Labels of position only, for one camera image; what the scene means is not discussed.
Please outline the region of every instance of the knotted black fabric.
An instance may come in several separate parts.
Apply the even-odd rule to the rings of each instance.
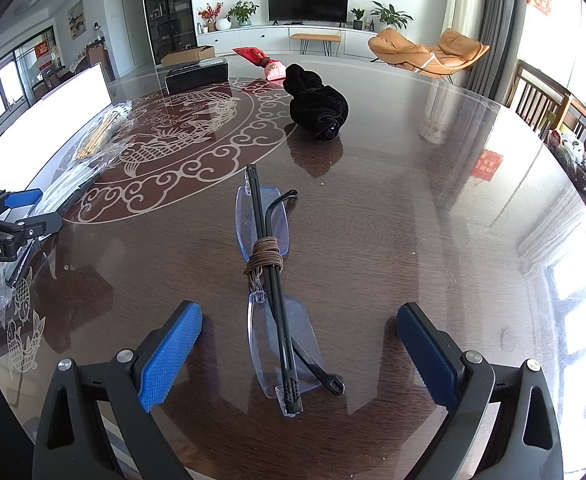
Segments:
[[[349,115],[349,104],[335,88],[323,85],[319,75],[298,64],[289,65],[284,89],[293,96],[291,119],[316,140],[326,142],[340,133]]]

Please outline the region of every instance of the flat screen tv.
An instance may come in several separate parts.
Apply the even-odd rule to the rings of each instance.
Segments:
[[[269,20],[346,22],[348,0],[269,0]]]

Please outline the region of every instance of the metal screw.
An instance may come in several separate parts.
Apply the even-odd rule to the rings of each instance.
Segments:
[[[482,354],[475,350],[469,350],[464,354],[464,357],[467,358],[468,362],[473,363],[474,365],[479,365],[482,362]]]
[[[535,359],[527,359],[527,368],[532,372],[539,372],[542,369],[540,363],[535,361]]]
[[[57,369],[61,372],[65,372],[71,367],[71,365],[73,365],[73,362],[68,357],[65,357],[57,363]]]
[[[120,363],[130,363],[131,359],[133,358],[133,351],[126,349],[120,350],[118,352],[118,361]]]

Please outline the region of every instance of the round white vase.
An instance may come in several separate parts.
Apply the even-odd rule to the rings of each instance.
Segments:
[[[228,30],[231,28],[231,22],[228,18],[220,18],[215,22],[215,28],[217,28],[217,30]]]

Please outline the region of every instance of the brown leather string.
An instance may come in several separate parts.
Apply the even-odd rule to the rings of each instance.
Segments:
[[[282,270],[284,265],[284,260],[279,254],[278,239],[275,236],[260,238],[253,245],[253,252],[244,269],[244,274],[249,278],[250,292],[262,288],[262,267],[266,265],[278,266],[279,270]]]

